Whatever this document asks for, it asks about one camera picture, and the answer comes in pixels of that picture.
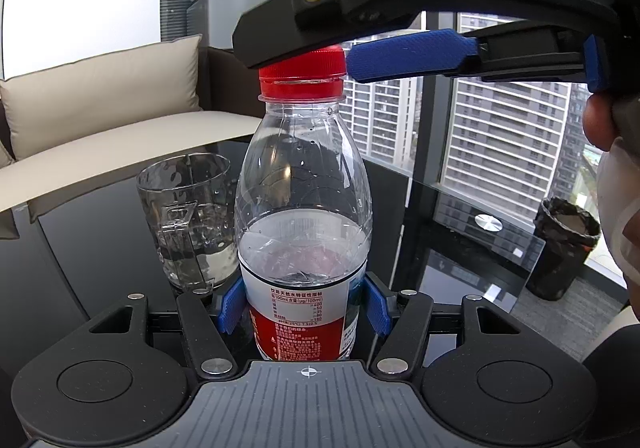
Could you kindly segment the gloved right hand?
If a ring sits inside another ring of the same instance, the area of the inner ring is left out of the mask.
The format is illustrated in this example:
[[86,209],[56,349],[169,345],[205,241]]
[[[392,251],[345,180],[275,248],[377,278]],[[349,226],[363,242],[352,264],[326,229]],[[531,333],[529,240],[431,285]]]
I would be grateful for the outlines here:
[[582,127],[589,142],[603,151],[597,173],[601,227],[639,317],[639,159],[627,150],[612,119],[611,103],[603,96],[589,97]]

